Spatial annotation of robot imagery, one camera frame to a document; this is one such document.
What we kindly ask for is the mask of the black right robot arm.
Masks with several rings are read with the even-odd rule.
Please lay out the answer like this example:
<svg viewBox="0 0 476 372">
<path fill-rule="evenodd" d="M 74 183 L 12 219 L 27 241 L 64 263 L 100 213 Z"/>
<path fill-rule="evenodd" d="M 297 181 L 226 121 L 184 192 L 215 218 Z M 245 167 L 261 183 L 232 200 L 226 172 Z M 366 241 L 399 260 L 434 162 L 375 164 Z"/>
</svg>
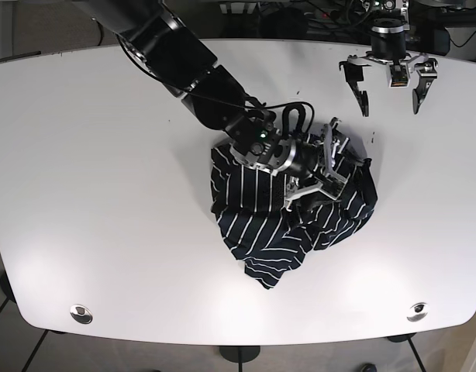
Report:
<svg viewBox="0 0 476 372">
<path fill-rule="evenodd" d="M 308 102 L 278 105 L 276 114 L 248 95 L 218 63 L 217 56 L 162 1 L 78 1 L 76 6 L 113 32 L 125 55 L 144 74 L 159 81 L 205 127 L 224 132 L 236 162 L 272 176 L 285 174 L 285 206 L 312 194 L 339 201 L 349 178 L 334 169 L 347 143 L 333 127 L 323 127 L 309 143 L 313 123 Z"/>
</svg>

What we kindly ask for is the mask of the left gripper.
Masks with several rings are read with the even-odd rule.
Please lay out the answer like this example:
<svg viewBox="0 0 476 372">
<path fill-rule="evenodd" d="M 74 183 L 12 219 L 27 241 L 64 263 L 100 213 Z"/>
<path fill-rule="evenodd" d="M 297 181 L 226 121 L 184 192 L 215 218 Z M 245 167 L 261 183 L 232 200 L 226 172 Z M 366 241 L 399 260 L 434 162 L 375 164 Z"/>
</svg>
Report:
<svg viewBox="0 0 476 372">
<path fill-rule="evenodd" d="M 412 91 L 412 109 L 417 115 L 426 99 L 432 83 L 438 78 L 437 60 L 430 58 L 426 53 L 415 56 L 407 53 L 399 60 L 386 60 L 376 58 L 372 52 L 365 56 L 350 55 L 346 60 L 339 62 L 339 69 L 343 72 L 345 81 L 348 83 L 362 116 L 369 116 L 369 101 L 366 91 L 359 89 L 359 83 L 364 81 L 365 67 L 382 68 L 388 80 L 390 88 L 406 88 L 413 74 L 419 75 L 419 83 Z"/>
</svg>

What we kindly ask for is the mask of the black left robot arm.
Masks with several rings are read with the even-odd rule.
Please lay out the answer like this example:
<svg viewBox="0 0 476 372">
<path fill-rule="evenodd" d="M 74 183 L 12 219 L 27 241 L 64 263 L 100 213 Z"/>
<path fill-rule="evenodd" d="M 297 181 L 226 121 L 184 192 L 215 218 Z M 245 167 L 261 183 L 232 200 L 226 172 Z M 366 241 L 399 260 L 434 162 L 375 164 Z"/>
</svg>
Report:
<svg viewBox="0 0 476 372">
<path fill-rule="evenodd" d="M 350 55 L 339 62 L 345 82 L 364 117 L 369 116 L 369 97 L 359 88 L 364 68 L 384 69 L 390 88 L 407 88 L 412 76 L 418 83 L 412 90 L 412 110 L 418 114 L 433 82 L 438 78 L 438 61 L 450 51 L 450 34 L 433 21 L 412 26 L 408 1 L 367 1 L 366 12 L 354 23 L 371 41 L 363 56 Z"/>
</svg>

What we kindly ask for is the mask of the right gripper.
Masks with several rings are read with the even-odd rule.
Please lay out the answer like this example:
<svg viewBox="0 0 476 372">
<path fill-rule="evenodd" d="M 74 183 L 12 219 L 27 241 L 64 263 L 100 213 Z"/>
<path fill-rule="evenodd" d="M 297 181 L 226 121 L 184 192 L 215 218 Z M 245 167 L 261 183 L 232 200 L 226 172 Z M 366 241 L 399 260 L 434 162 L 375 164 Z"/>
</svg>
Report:
<svg viewBox="0 0 476 372">
<path fill-rule="evenodd" d="M 339 119 L 323 125 L 319 139 L 313 143 L 300 135 L 272 132 L 272 143 L 254 143 L 245 154 L 239 151 L 238 143 L 233 143 L 230 153 L 236 161 L 251 169 L 263 171 L 271 176 L 284 174 L 284 207 L 291 211 L 301 198 L 320 193 L 328 200 L 340 199 L 348 183 L 348 176 L 335 170 L 336 157 L 343 154 L 350 139 L 338 131 Z"/>
</svg>

